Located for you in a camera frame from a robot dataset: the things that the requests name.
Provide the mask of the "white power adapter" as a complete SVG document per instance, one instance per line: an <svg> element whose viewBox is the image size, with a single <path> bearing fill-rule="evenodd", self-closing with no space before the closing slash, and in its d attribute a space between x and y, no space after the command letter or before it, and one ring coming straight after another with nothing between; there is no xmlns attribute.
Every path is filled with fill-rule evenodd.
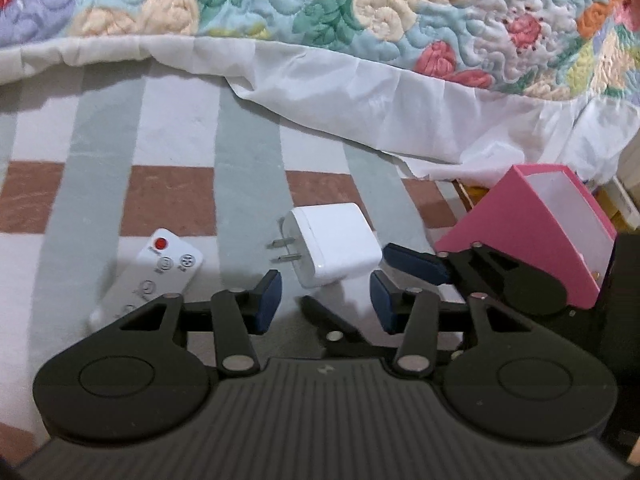
<svg viewBox="0 0 640 480"><path fill-rule="evenodd" d="M268 244L286 253L305 288L317 288L368 274L382 260L382 249L355 203L300 206L281 222L281 236Z"/></svg>

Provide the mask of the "white bed skirt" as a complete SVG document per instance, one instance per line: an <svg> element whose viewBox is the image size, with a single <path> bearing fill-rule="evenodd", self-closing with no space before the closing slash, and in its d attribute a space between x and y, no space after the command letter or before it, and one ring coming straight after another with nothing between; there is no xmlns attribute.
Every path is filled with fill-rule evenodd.
<svg viewBox="0 0 640 480"><path fill-rule="evenodd" d="M400 158L418 177L493 185L514 165L560 164L585 180L615 174L638 107L586 93L568 101L462 86L343 53L242 38L62 38L8 47L1 79L65 64L146 58L221 76L242 100L303 127Z"/></svg>

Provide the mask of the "white remote with red button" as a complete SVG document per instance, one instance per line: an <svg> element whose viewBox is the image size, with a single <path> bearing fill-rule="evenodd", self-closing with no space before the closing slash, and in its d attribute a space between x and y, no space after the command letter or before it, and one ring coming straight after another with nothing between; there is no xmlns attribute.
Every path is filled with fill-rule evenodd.
<svg viewBox="0 0 640 480"><path fill-rule="evenodd" d="M97 332L158 296L182 294L203 261L198 248L169 230L157 229L90 314L90 332Z"/></svg>

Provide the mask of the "striped checkered rug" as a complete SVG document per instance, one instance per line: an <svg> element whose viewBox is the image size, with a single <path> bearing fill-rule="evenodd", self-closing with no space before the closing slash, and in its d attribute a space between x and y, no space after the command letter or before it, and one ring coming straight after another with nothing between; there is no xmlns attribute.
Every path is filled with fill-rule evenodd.
<svg viewBox="0 0 640 480"><path fill-rule="evenodd" d="M41 364L158 229L203 254L186 299L253 286L293 207L355 203L382 243L427 250L469 209L450 182L155 63L58 66L1 90L1 454L46 440Z"/></svg>

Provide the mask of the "pink cardboard box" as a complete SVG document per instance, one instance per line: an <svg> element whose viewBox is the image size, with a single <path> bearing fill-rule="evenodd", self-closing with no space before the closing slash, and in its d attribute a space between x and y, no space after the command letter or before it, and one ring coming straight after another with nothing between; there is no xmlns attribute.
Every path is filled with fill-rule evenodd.
<svg viewBox="0 0 640 480"><path fill-rule="evenodd" d="M597 301L617 236L612 222L567 166L515 165L435 243L460 252L482 242L557 278L568 303Z"/></svg>

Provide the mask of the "floral quilted bedspread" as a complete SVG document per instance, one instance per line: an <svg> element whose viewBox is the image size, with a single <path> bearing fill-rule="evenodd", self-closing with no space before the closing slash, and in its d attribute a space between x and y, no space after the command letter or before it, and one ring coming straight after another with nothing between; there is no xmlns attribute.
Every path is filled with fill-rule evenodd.
<svg viewBox="0 0 640 480"><path fill-rule="evenodd" d="M639 99L639 0L1 0L3 47L141 35L280 41L544 100Z"/></svg>

